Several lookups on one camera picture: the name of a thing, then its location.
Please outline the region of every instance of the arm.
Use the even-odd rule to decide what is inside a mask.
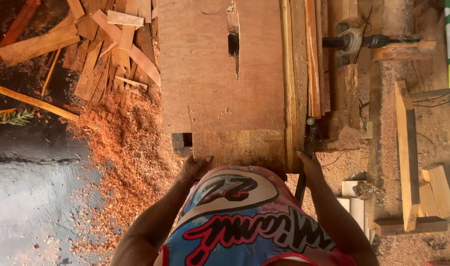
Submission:
[[[194,180],[212,157],[195,163],[192,156],[182,166],[175,183],[154,205],[138,216],[118,244],[111,266],[153,265],[166,241]]]
[[[338,202],[325,182],[322,167],[303,152],[296,150],[304,164],[307,187],[312,194],[318,223],[346,255],[353,257],[357,265],[379,265],[371,245],[358,223]]]

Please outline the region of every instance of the hand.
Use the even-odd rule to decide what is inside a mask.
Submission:
[[[196,163],[194,162],[194,156],[190,156],[189,159],[184,162],[182,170],[177,176],[177,180],[194,183],[194,180],[202,177],[202,171],[205,169],[205,166],[209,165],[212,159],[213,157],[210,156],[205,159],[200,159]]]
[[[295,150],[297,156],[302,160],[304,164],[304,172],[307,177],[306,186],[311,189],[314,185],[318,185],[321,182],[325,182],[325,177],[323,177],[322,166],[316,158],[315,154],[312,154],[312,159],[310,159],[307,154],[301,150]]]

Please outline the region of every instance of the jersey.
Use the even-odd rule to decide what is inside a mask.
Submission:
[[[267,265],[289,258],[354,266],[275,173],[222,166],[189,194],[162,247],[163,265]]]

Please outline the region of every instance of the man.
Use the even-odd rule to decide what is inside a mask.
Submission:
[[[319,223],[281,178],[262,167],[218,167],[191,190],[212,157],[197,163],[190,157],[169,191],[128,228],[110,265],[379,265],[315,155],[296,152]]]

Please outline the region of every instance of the concrete floor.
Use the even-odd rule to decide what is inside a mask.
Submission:
[[[0,40],[24,3],[0,0]],[[19,41],[45,33],[67,10],[65,1],[43,1]],[[0,85],[40,99],[34,91],[43,85],[39,76],[44,70],[43,59],[47,60],[38,57],[0,69]],[[75,77],[59,60],[47,95],[52,104],[70,103],[68,95]],[[0,95],[0,110],[16,107],[32,108]],[[101,207],[96,190],[82,202],[69,197],[74,189],[98,184],[102,177],[95,168],[88,170],[92,167],[86,143],[72,139],[57,115],[44,110],[39,113],[42,117],[31,119],[26,126],[0,125],[0,265],[78,265],[67,241],[70,238],[75,243],[78,234],[73,228],[78,218],[72,221],[70,212],[75,216],[85,204]]]

